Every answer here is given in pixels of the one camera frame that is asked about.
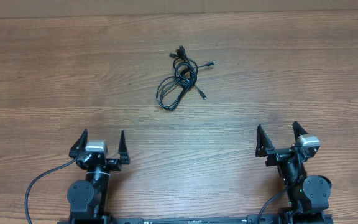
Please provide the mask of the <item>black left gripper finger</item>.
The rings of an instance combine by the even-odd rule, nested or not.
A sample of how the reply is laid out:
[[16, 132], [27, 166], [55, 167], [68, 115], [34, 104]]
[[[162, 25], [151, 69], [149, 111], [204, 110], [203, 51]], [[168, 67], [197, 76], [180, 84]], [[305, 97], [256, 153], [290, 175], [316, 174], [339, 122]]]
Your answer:
[[88, 142], [88, 130], [85, 129], [82, 132], [80, 138], [70, 148], [69, 157], [70, 158], [78, 157], [80, 155], [80, 153], [85, 150], [87, 142]]
[[129, 165], [130, 164], [130, 157], [126, 146], [126, 139], [124, 130], [121, 131], [120, 141], [119, 141], [119, 148], [118, 148], [119, 160], [121, 164]]

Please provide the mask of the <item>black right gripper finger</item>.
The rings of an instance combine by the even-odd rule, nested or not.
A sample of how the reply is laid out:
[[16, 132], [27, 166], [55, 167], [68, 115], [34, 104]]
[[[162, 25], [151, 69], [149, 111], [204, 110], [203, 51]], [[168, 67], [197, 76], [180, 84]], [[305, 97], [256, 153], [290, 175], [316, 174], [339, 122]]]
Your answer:
[[308, 135], [308, 132], [305, 131], [305, 129], [297, 121], [293, 122], [292, 128], [293, 128], [293, 133], [294, 133], [296, 142], [300, 142], [301, 141], [300, 139], [302, 138], [302, 136]]
[[262, 125], [258, 125], [257, 127], [257, 145], [255, 149], [256, 157], [267, 157], [272, 151], [275, 150], [275, 147], [272, 141], [267, 136], [264, 131]]

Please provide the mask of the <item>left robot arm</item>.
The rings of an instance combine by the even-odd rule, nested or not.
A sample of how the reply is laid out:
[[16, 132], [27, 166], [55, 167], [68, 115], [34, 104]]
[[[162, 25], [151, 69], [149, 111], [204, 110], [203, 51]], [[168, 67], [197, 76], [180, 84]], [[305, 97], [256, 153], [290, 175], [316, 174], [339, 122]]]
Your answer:
[[68, 223], [116, 223], [106, 211], [111, 172], [119, 172], [123, 165], [130, 164], [124, 131], [121, 131], [118, 147], [119, 158], [108, 158], [108, 147], [104, 140], [88, 140], [84, 130], [69, 150], [69, 157], [86, 171], [85, 179], [77, 180], [67, 191], [70, 203]]

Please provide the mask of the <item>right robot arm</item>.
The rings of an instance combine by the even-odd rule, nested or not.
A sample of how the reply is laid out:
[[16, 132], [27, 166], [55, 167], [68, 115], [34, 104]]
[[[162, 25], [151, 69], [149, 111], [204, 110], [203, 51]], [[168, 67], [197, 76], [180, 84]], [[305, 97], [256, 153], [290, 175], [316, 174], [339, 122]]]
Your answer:
[[[318, 152], [320, 140], [296, 121], [292, 128], [295, 142], [290, 147], [276, 149], [262, 125], [257, 127], [255, 155], [265, 157], [267, 167], [277, 167], [284, 189], [264, 204], [256, 222], [332, 223], [332, 216], [324, 213], [329, 208], [332, 183], [323, 175], [308, 175], [304, 167], [304, 163]], [[290, 206], [281, 208], [276, 215], [264, 216], [268, 205], [283, 194], [287, 194]]]

